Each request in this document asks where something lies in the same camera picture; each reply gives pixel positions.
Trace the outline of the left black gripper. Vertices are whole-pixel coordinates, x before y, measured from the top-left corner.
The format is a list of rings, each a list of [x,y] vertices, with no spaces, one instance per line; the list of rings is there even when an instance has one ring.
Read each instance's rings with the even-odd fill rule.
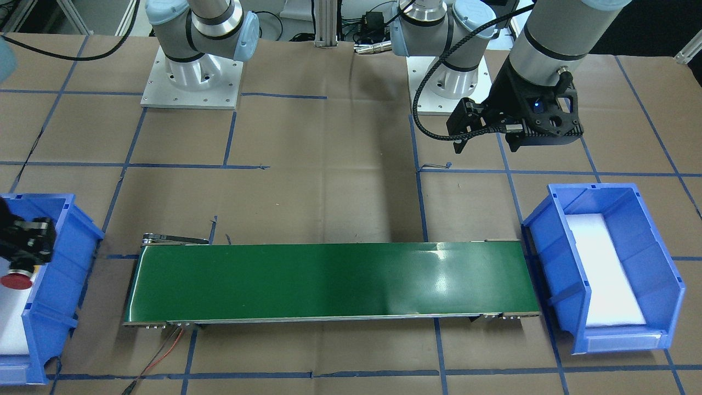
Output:
[[[528,97],[536,95],[536,85],[523,78],[512,66],[508,55],[496,76],[485,100],[485,125],[482,123],[484,105],[471,98],[461,98],[446,121],[449,137],[453,138],[456,154],[461,154],[467,141],[487,133],[506,133],[505,123],[520,123],[525,132],[535,132],[533,110]],[[525,132],[506,133],[506,142],[512,153],[528,145]]]

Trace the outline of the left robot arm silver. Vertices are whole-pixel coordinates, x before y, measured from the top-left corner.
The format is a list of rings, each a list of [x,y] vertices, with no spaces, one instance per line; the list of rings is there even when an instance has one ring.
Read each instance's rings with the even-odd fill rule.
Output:
[[[389,21],[393,53],[432,56],[412,98],[412,117],[426,137],[463,152],[472,138],[502,133],[512,152],[523,146],[566,145],[584,134],[574,71],[627,1],[534,1],[498,16],[482,1],[398,1]],[[487,97],[471,98],[479,63],[498,26],[528,18]],[[457,100],[447,133],[430,132],[418,114],[426,90]]]

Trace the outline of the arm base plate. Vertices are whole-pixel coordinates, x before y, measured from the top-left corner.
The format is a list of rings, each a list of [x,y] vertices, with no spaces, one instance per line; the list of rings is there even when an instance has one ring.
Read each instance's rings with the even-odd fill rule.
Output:
[[[244,63],[206,54],[178,63],[156,53],[140,104],[145,108],[235,110]]]
[[[434,56],[411,56],[407,58],[409,100],[413,102],[416,91],[435,63]],[[441,66],[424,86],[418,101],[419,115],[449,115],[461,98],[471,98],[482,103],[488,97],[492,82],[484,58],[477,69],[463,73]]]

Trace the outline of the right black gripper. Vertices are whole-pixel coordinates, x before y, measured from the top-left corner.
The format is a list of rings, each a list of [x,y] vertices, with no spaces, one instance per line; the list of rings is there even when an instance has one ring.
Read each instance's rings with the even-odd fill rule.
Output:
[[[12,213],[1,197],[1,255],[9,263],[27,266],[51,262],[56,236],[52,218],[27,221]]]

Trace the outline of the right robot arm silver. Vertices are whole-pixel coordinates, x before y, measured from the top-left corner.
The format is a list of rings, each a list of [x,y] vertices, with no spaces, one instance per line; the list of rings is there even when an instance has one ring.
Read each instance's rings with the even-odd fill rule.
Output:
[[[196,190],[195,176],[222,173],[224,161],[201,164],[158,163],[168,153],[193,159],[208,153],[206,138],[223,142],[223,111],[146,109],[139,104],[132,79],[147,75],[146,53],[163,46],[161,61],[175,68],[171,78],[200,76],[203,87],[227,85],[214,65],[217,57],[232,65],[241,52],[243,26],[253,27],[245,49],[258,42],[258,20],[236,1],[221,17],[204,18],[195,1],[147,3],[163,11],[156,38],[121,37],[98,53],[98,40],[73,40],[81,56],[48,57],[16,47],[2,37],[2,72],[18,82],[41,72],[56,79],[47,93],[2,92],[2,192],[68,193],[102,227],[102,253],[131,253],[142,233],[206,235],[216,211],[205,209],[212,192]]]

